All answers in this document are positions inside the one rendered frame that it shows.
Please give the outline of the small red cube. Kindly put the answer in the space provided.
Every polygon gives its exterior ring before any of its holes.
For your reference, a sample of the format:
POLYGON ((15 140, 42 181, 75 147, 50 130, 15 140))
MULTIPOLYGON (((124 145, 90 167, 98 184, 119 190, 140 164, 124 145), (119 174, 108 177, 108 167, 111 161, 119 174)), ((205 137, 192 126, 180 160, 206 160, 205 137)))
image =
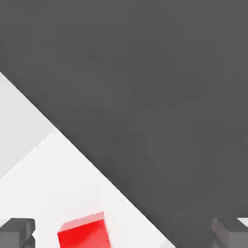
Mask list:
POLYGON ((60 248, 111 248, 103 212, 66 222, 57 235, 60 248))

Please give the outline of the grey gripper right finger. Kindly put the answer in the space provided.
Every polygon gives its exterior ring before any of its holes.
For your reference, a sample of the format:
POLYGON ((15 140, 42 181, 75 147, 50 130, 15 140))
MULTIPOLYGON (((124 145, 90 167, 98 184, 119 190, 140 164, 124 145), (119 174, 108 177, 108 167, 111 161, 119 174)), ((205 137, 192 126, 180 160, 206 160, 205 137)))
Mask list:
POLYGON ((237 218, 212 221, 215 234, 212 248, 248 248, 248 226, 237 218))

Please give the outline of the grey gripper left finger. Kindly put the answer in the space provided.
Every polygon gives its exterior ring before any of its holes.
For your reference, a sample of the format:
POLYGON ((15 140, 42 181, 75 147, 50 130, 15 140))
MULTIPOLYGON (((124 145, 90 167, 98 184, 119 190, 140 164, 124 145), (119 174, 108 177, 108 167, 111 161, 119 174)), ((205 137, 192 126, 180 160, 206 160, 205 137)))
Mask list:
POLYGON ((35 248, 33 218, 0 219, 0 248, 35 248))

